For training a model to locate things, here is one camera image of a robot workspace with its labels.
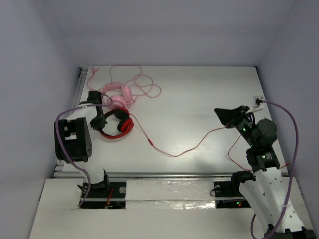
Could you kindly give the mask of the red black headphones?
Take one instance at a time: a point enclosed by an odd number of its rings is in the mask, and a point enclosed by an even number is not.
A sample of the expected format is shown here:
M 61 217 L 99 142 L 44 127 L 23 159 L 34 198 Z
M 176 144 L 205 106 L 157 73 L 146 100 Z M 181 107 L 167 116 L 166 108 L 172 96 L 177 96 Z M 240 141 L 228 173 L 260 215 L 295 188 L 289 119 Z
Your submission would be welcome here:
M 117 119 L 120 120 L 117 130 L 120 134 L 118 135 L 109 135 L 106 134 L 102 129 L 99 129 L 99 133 L 107 139 L 119 139 L 127 135 L 134 127 L 133 120 L 130 118 L 130 113 L 125 108 L 116 108 L 104 114 L 104 117 L 107 118 L 111 115 L 114 115 Z

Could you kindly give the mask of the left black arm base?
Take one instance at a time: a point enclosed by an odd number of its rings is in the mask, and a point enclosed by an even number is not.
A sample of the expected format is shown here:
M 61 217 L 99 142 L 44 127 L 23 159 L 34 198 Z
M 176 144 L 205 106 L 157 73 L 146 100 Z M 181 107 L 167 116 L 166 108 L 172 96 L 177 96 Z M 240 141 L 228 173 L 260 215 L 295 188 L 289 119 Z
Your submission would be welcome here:
M 125 209 L 126 182 L 111 182 L 110 190 L 91 189 L 81 209 Z

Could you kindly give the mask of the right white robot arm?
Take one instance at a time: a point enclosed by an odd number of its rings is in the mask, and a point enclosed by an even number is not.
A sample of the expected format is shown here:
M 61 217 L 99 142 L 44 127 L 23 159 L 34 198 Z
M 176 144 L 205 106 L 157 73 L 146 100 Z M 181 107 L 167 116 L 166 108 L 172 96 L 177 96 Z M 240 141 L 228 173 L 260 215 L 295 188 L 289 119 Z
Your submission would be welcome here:
M 281 166 L 272 147 L 277 140 L 277 126 L 270 119 L 255 121 L 249 107 L 215 108 L 221 124 L 234 128 L 249 144 L 246 158 L 251 171 L 232 174 L 230 190 L 244 196 L 258 219 L 265 239 L 314 239 L 316 234 L 307 229 L 290 200 L 291 187 L 285 187 Z

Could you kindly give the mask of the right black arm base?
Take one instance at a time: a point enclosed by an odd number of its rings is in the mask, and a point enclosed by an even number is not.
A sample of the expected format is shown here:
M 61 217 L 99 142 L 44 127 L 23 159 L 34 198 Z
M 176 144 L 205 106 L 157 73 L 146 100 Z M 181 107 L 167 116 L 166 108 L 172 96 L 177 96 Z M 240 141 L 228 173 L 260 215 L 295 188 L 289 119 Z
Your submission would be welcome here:
M 239 186 L 246 181 L 256 181 L 256 177 L 250 171 L 234 172 L 230 181 L 214 182 L 214 188 L 210 196 L 217 199 L 218 209 L 250 208 L 250 204 L 239 192 Z

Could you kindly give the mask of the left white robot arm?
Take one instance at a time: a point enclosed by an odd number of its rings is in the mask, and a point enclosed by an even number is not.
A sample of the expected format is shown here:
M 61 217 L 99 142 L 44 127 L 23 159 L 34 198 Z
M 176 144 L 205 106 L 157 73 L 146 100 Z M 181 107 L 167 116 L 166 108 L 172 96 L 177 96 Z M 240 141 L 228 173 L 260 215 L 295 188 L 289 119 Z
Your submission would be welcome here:
M 78 107 L 60 113 L 54 122 L 54 139 L 57 159 L 72 164 L 86 177 L 79 187 L 82 192 L 94 190 L 99 196 L 106 196 L 111 190 L 107 173 L 99 176 L 94 166 L 87 164 L 93 153 L 90 130 L 98 131 L 106 124 L 102 97 L 99 91 L 90 91 Z

